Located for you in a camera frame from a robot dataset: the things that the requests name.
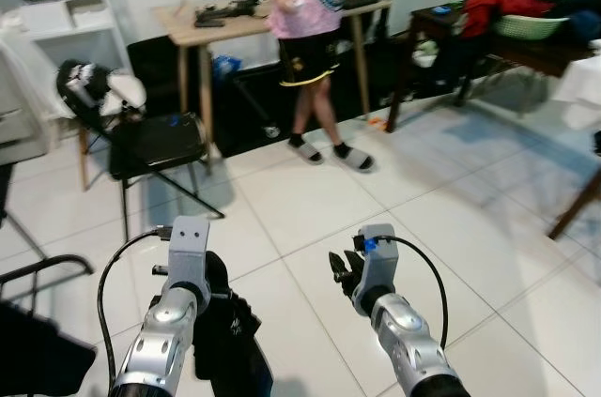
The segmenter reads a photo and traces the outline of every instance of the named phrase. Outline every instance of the black cable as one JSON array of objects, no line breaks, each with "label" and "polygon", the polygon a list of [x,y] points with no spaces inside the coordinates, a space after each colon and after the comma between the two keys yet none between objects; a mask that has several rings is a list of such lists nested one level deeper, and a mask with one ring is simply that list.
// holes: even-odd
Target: black cable
[{"label": "black cable", "polygon": [[121,254],[123,254],[125,250],[127,250],[136,242],[139,242],[140,240],[144,239],[145,237],[159,236],[160,230],[161,228],[155,228],[154,230],[146,231],[145,233],[136,236],[135,238],[126,242],[119,250],[116,251],[116,253],[113,255],[113,257],[110,259],[110,261],[104,268],[102,275],[100,276],[100,281],[98,283],[98,294],[96,295],[96,307],[98,310],[98,318],[100,320],[100,329],[102,330],[102,338],[104,339],[104,346],[106,347],[106,358],[109,363],[109,393],[111,392],[111,389],[113,388],[113,385],[115,383],[116,367],[115,352],[113,351],[113,344],[111,343],[111,334],[109,333],[109,329],[106,325],[106,318],[104,317],[104,303],[102,302],[104,294],[104,283],[106,282],[106,277],[108,276],[111,267],[120,259]]},{"label": "black cable", "polygon": [[391,240],[393,240],[395,242],[399,242],[401,244],[407,245],[410,249],[412,249],[414,252],[419,254],[422,257],[422,259],[430,266],[430,269],[434,273],[434,276],[436,277],[436,281],[439,284],[440,298],[442,299],[442,337],[440,338],[440,346],[444,350],[444,348],[447,345],[447,333],[449,331],[449,306],[447,304],[447,293],[444,290],[444,283],[442,282],[442,278],[440,277],[440,274],[437,271],[436,266],[434,266],[434,263],[432,263],[432,261],[430,261],[430,258],[428,258],[424,252],[422,252],[418,247],[413,245],[408,240],[404,240],[400,237],[395,237],[395,236],[376,236],[376,237],[373,237],[373,239],[375,241],[379,241],[379,240],[391,241]]}]

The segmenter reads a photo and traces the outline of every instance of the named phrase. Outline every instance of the white box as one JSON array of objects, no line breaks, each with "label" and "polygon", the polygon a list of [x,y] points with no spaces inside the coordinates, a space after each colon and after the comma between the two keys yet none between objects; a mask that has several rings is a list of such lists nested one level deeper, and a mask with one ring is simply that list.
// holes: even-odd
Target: white box
[{"label": "white box", "polygon": [[73,29],[67,5],[62,1],[23,5],[21,15],[32,34],[68,33]]}]

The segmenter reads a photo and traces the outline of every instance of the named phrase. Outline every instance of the black folding chair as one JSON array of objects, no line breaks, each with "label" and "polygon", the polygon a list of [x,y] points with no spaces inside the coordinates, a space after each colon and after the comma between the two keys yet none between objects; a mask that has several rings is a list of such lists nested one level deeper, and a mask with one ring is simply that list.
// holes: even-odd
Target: black folding chair
[{"label": "black folding chair", "polygon": [[[121,182],[126,241],[130,239],[127,190],[132,185],[131,180],[138,176],[154,175],[209,209],[217,218],[225,217],[221,211],[198,196],[193,162],[198,160],[202,163],[208,145],[203,139],[200,122],[195,115],[173,114],[135,121],[122,116],[119,124],[108,130],[101,123],[98,102],[90,96],[79,78],[71,79],[64,74],[61,76],[59,72],[57,88],[63,101],[82,124],[95,131],[111,147],[109,171],[113,179]],[[193,192],[162,173],[166,169],[185,164],[188,164]]]}]

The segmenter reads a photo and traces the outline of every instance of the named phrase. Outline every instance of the game controller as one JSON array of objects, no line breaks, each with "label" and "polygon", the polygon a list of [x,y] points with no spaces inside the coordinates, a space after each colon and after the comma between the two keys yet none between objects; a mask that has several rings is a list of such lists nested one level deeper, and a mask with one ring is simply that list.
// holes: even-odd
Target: game controller
[{"label": "game controller", "polygon": [[288,9],[292,12],[297,12],[300,8],[304,6],[304,0],[288,0],[286,3]]}]

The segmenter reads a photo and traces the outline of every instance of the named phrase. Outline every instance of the laundry basket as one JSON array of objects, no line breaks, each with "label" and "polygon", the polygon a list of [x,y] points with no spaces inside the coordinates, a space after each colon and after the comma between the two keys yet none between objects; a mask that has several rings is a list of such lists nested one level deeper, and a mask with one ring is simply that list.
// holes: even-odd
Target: laundry basket
[{"label": "laundry basket", "polygon": [[543,40],[553,35],[568,18],[538,19],[522,15],[505,15],[495,25],[500,36],[520,40]]}]

